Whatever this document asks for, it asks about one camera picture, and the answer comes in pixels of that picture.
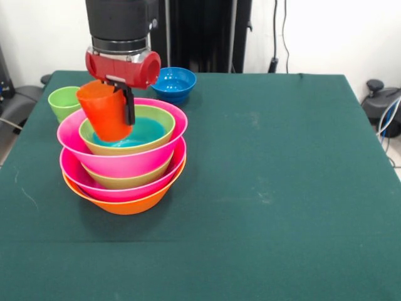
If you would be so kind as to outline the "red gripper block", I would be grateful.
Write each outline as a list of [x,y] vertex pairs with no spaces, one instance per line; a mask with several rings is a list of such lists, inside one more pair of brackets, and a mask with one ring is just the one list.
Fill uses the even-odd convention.
[[134,95],[131,88],[146,89],[154,85],[160,75],[159,54],[145,50],[137,55],[94,54],[88,50],[85,64],[91,76],[104,82],[124,83],[123,94],[126,100],[125,113],[127,125],[135,124]]

